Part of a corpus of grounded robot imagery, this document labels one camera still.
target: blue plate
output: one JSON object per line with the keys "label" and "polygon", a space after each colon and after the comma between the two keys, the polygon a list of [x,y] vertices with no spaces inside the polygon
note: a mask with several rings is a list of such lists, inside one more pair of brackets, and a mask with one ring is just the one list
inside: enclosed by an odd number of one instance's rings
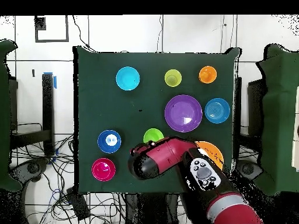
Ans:
{"label": "blue plate", "polygon": [[132,67],[124,67],[116,74],[116,83],[123,90],[135,89],[140,81],[138,71]]}
{"label": "blue plate", "polygon": [[101,151],[104,153],[116,152],[121,144],[120,135],[116,131],[107,129],[103,131],[98,137],[98,145]]}
{"label": "blue plate", "polygon": [[222,98],[215,98],[206,104],[204,113],[214,124],[223,123],[230,115],[230,105]]}

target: black frame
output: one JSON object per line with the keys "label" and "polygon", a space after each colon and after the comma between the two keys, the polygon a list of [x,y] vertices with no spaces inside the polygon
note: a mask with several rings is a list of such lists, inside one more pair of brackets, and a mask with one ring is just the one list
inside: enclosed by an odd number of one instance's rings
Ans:
{"label": "black frame", "polygon": [[[50,74],[42,75],[43,85],[43,130],[11,135],[11,150],[21,148],[37,142],[44,143],[44,154],[54,155],[54,109],[53,109],[53,77]],[[16,89],[10,91],[12,120],[16,119]]]}

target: plate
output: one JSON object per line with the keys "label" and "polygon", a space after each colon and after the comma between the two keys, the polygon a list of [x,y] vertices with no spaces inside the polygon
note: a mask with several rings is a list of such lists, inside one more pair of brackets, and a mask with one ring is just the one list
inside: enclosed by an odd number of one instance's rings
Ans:
{"label": "plate", "polygon": [[116,152],[121,144],[120,135],[111,129],[103,131],[98,137],[98,146],[104,153]]}
{"label": "plate", "polygon": [[115,175],[115,165],[107,158],[100,158],[92,165],[92,175],[100,181],[108,181]]}
{"label": "plate", "polygon": [[199,126],[203,111],[199,102],[185,94],[172,98],[165,107],[165,120],[175,131],[189,132]]}
{"label": "plate", "polygon": [[123,67],[116,74],[116,83],[123,90],[133,90],[140,82],[140,76],[136,69],[132,67]]}
{"label": "plate", "polygon": [[221,124],[230,116],[230,105],[222,98],[210,100],[204,113],[207,119],[214,124]]}
{"label": "plate", "polygon": [[196,141],[195,144],[201,150],[206,151],[207,156],[222,170],[224,163],[223,155],[215,145],[204,141]]}

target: green table surface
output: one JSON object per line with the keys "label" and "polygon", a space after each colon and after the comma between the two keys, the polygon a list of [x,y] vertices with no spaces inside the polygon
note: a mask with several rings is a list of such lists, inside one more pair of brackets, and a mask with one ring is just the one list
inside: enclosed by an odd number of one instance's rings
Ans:
{"label": "green table surface", "polygon": [[[234,90],[234,61],[239,49],[226,54],[165,54],[165,53],[95,53],[77,47],[79,99],[79,191],[122,193],[180,193],[183,188],[175,168],[145,181],[134,178],[127,166],[129,150],[141,143],[149,128],[158,128],[165,137],[177,135],[216,145],[224,157],[224,169],[232,161],[232,102]],[[211,84],[198,79],[202,67],[217,70]],[[130,66],[140,74],[140,84],[132,91],[123,91],[116,84],[116,74]],[[177,87],[169,87],[164,75],[169,69],[182,74]],[[188,133],[172,130],[164,118],[168,101],[176,95],[190,95],[203,109],[200,125]],[[231,108],[228,120],[213,124],[204,116],[206,103],[215,98],[225,99]],[[97,144],[104,130],[115,130],[121,136],[121,147],[113,154],[103,153]],[[91,168],[98,158],[109,158],[116,165],[115,176],[101,182],[92,175]]]}

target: orange bowl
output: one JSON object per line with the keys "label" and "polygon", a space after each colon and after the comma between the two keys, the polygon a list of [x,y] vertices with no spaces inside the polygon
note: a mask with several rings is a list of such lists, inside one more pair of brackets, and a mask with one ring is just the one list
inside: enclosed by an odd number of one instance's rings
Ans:
{"label": "orange bowl", "polygon": [[203,83],[214,82],[217,77],[217,71],[212,66],[205,66],[199,72],[199,80]]}
{"label": "orange bowl", "polygon": [[215,145],[204,141],[196,141],[195,144],[198,148],[205,150],[208,157],[222,170],[224,163],[223,155]]}

